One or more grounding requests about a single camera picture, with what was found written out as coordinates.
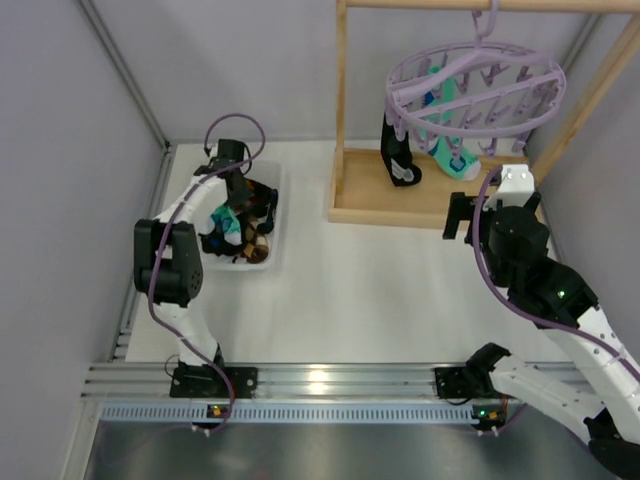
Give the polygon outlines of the red yellow black argyle sock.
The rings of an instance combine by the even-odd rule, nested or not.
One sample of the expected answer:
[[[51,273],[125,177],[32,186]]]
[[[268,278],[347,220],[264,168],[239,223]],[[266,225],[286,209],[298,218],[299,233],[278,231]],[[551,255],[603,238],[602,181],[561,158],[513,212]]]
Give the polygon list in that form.
[[[259,216],[259,211],[266,211],[269,208],[275,209],[277,207],[279,200],[279,192],[277,189],[252,179],[247,179],[246,184],[250,194],[247,208],[256,216]]]

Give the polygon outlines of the mint green sock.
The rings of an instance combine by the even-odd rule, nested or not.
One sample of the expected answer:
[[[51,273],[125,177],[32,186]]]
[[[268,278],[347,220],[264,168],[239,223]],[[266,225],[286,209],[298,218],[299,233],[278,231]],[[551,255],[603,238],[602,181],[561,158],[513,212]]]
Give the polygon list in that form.
[[[207,218],[201,239],[212,246],[240,246],[243,243],[242,228],[234,210],[226,205],[217,207]]]
[[[436,92],[427,92],[422,100],[423,107],[437,106],[455,99],[456,85],[453,78],[446,79],[436,87]],[[461,144],[459,137],[442,137],[431,143],[428,154],[436,161],[440,169],[457,181],[474,180],[481,163],[478,157]]]

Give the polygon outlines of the black blue sport sock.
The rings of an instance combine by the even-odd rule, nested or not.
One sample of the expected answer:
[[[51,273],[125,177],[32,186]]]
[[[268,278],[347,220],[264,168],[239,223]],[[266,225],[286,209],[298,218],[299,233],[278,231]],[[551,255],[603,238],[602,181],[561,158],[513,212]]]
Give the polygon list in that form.
[[[242,237],[243,237],[244,227],[249,221],[253,221],[258,225],[258,231],[260,233],[263,233],[266,236],[270,234],[275,227],[275,213],[276,213],[277,207],[275,209],[269,208],[266,211],[259,211],[259,216],[256,216],[251,210],[247,208],[247,204],[241,210],[233,209],[241,223]],[[239,247],[240,247],[240,246],[234,247],[234,246],[225,245],[225,244],[223,244],[222,246],[207,245],[201,239],[200,235],[199,235],[199,238],[201,241],[201,247],[203,252],[207,254],[214,254],[218,257],[220,256],[233,257],[233,255],[239,250]]]

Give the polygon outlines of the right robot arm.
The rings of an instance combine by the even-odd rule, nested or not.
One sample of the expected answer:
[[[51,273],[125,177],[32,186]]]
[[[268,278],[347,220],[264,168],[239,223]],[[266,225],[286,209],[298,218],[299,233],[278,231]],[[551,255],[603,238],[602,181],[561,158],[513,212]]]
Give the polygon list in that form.
[[[526,365],[507,348],[487,343],[451,373],[461,399],[504,395],[523,401],[577,437],[619,479],[639,476],[639,364],[609,324],[582,276],[550,258],[550,231],[536,216],[537,192],[504,199],[455,192],[443,237],[469,224],[479,273],[508,310],[532,322],[584,376],[587,392]]]

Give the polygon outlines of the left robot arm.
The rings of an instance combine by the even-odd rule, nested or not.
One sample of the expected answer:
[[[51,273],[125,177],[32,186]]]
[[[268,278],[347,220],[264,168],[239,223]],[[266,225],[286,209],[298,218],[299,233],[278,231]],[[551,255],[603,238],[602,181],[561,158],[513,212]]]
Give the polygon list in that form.
[[[183,387],[231,386],[196,298],[204,283],[200,236],[212,231],[210,215],[228,200],[227,179],[239,171],[245,152],[238,140],[207,147],[208,163],[196,169],[184,192],[156,217],[134,226],[134,285],[146,296],[151,318],[178,344],[174,381]]]

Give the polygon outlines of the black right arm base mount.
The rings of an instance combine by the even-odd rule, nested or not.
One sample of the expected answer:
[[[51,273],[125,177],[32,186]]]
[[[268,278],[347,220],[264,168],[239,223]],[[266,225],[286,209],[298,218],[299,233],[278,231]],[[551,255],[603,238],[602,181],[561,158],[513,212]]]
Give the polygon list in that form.
[[[487,372],[472,367],[439,367],[434,370],[439,399],[454,405],[493,398],[495,391]]]

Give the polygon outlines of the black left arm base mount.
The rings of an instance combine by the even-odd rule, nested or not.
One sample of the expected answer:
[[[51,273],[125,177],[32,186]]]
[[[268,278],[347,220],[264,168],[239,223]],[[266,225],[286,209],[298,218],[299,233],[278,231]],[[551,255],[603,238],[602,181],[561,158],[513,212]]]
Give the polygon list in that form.
[[[258,383],[258,369],[255,367],[223,368],[233,388],[236,398],[251,398]],[[179,363],[172,374],[169,396],[171,398],[209,399],[228,398],[229,389],[222,378],[209,366],[192,366]]]

